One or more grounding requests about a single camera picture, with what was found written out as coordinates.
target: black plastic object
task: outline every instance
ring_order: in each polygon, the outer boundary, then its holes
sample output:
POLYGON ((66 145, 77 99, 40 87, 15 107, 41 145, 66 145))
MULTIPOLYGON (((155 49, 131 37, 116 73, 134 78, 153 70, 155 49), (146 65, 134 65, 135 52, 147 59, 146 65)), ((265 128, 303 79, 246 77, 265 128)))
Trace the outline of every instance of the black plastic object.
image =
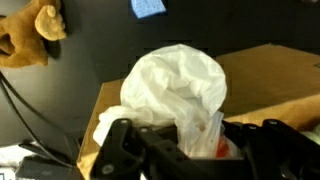
POLYGON ((16 177, 25 179, 66 179, 72 168, 44 159, 40 156, 25 157, 16 171, 16 177))
POLYGON ((91 171, 91 179, 140 179, 139 159, 125 150, 131 136, 132 122, 119 119, 113 122, 96 163, 91 171))
POLYGON ((238 145, 242 157, 190 159, 173 142, 176 138, 170 138, 177 136, 176 128, 153 131, 150 127, 133 128, 129 119, 116 120, 101 147, 91 178, 139 179, 143 173, 152 180, 320 179, 320 146, 281 121, 266 120, 262 127, 223 124, 225 135, 238 145), (131 159, 129 167, 123 165, 124 159, 131 159))
MULTIPOLYGON (((41 148, 39 148, 34 144, 22 143, 22 144, 19 144, 19 147, 27 149, 33 153, 36 153, 37 155, 42 156, 43 158, 50 159, 50 156, 48 156, 41 148)), ((66 155, 60 152, 57 152, 53 149, 50 149, 48 147, 45 147, 45 148, 58 159, 63 160, 64 162, 70 161, 66 155)))

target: dark background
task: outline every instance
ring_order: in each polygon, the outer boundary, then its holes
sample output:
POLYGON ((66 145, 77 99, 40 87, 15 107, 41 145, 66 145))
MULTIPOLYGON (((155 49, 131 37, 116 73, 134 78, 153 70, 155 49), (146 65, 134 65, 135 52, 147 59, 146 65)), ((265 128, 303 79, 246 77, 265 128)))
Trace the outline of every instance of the dark background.
MULTIPOLYGON (((9 15, 29 0, 0 0, 9 15)), ((319 4, 299 0, 164 0, 167 13, 138 20, 129 0, 62 0, 68 38, 51 42, 48 67, 1 68, 35 109, 72 138, 18 103, 36 134, 72 159, 101 83, 124 78, 146 53, 183 43, 212 57, 273 43, 320 53, 319 4)), ((0 146, 30 139, 0 94, 0 146)))

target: blue sticky note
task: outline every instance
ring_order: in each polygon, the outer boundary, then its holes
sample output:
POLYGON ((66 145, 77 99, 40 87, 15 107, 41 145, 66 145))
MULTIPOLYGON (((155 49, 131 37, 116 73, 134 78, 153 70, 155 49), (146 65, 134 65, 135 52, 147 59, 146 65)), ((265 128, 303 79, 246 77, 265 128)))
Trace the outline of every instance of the blue sticky note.
POLYGON ((139 19, 166 11, 161 0, 131 0, 131 4, 139 19))

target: white plastic bag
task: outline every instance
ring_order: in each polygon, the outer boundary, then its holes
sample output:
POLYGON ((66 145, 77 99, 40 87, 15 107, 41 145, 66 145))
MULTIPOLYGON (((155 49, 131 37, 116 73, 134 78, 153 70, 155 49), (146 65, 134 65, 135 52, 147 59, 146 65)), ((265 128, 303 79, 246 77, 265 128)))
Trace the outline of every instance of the white plastic bag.
POLYGON ((226 90, 222 68, 203 52, 185 45, 161 48, 136 63, 122 85, 121 105, 100 115, 94 139, 101 146, 118 118, 130 118, 134 126, 175 124, 185 154, 212 158, 226 90))
POLYGON ((318 134, 311 132, 311 131, 303 131, 303 132, 301 132, 301 134, 306 136, 311 141, 320 145, 320 136, 318 134))
POLYGON ((314 129, 313 129, 313 132, 315 134, 317 134, 318 136, 320 136, 320 124, 318 124, 314 129))

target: brown stuffed toy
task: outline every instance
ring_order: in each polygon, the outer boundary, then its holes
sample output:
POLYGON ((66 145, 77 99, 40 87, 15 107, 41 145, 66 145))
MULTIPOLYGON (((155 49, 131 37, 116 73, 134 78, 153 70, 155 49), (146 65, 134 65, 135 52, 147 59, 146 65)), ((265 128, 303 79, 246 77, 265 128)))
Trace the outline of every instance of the brown stuffed toy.
POLYGON ((32 0, 20 11, 0 18, 0 67, 46 66, 42 36, 48 40, 66 37, 60 7, 60 0, 32 0))

